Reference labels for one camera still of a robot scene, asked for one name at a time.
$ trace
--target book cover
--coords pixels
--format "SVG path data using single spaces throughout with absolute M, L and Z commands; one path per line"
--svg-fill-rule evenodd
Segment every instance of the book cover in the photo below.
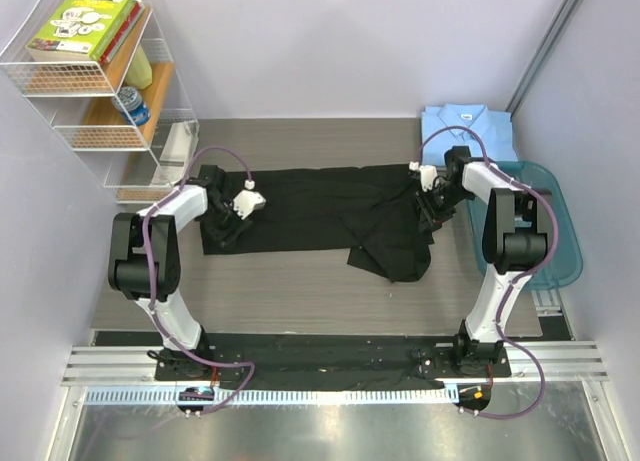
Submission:
M 65 0 L 27 50 L 36 61 L 97 61 L 134 6 L 134 0 Z
M 140 17 L 142 16 L 143 11 L 144 4 L 142 3 L 142 1 L 136 1 L 136 4 L 129 13 L 129 16 L 127 16 L 127 19 L 124 20 L 124 23 L 122 23 L 122 26 L 120 26 L 120 29 L 107 46 L 107 49 L 105 49 L 104 53 L 102 53 L 102 56 L 100 56 L 100 64 L 111 62 L 113 57 L 120 49 L 120 46 L 122 46 L 122 43 L 124 43 L 124 41 L 127 39 L 127 36 L 129 36 L 129 33 L 138 22 L 138 19 L 140 19 Z

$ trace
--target gray wood table surface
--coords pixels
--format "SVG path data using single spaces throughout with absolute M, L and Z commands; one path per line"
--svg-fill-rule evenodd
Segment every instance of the gray wood table surface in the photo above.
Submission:
M 419 139 L 417 119 L 218 120 L 202 122 L 199 147 L 230 147 L 254 170 L 324 168 L 408 163 Z M 203 162 L 239 169 L 224 154 Z M 348 250 L 203 256 L 192 223 L 180 234 L 180 290 L 211 332 L 453 334 L 482 284 L 466 206 L 459 208 L 434 233 L 431 267 L 415 283 L 351 267 Z M 106 285 L 92 327 L 152 329 L 140 308 Z M 507 333 L 541 334 L 531 294 L 518 299 Z

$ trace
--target blue can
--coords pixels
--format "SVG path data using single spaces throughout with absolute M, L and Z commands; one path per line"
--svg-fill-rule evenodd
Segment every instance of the blue can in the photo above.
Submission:
M 115 97 L 111 98 L 111 102 L 127 124 L 131 124 L 127 113 L 129 113 L 129 116 L 131 116 L 136 126 L 142 126 L 149 121 L 149 117 L 151 116 L 149 108 L 136 88 L 132 88 L 131 86 L 121 88 L 120 91 L 118 91 L 118 99 L 120 103 Z

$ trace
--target folded blue shirt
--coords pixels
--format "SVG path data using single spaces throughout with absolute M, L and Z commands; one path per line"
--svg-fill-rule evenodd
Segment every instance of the folded blue shirt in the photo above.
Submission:
M 517 161 L 513 149 L 511 114 L 489 111 L 484 105 L 445 104 L 429 106 L 422 113 L 422 141 L 445 126 L 466 126 L 475 131 L 494 161 Z M 466 131 L 456 129 L 439 134 L 422 151 L 422 164 L 444 166 L 444 153 L 452 146 L 469 146 L 471 155 L 481 157 L 480 145 Z

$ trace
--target blue laundry basket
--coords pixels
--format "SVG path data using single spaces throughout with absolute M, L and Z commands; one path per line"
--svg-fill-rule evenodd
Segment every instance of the blue laundry basket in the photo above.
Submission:
M 525 285 L 525 290 L 548 290 L 561 288 L 573 283 L 582 273 L 582 254 L 576 238 L 569 210 L 562 196 L 560 185 L 555 176 L 546 168 L 529 161 L 498 162 L 498 167 L 509 176 L 532 188 L 547 188 L 552 195 L 552 208 L 558 218 L 559 240 L 556 254 L 551 262 L 536 273 Z M 482 254 L 482 233 L 487 215 L 487 205 L 480 199 L 467 201 L 471 229 L 473 231 L 474 249 L 478 269 L 485 274 L 487 262 Z

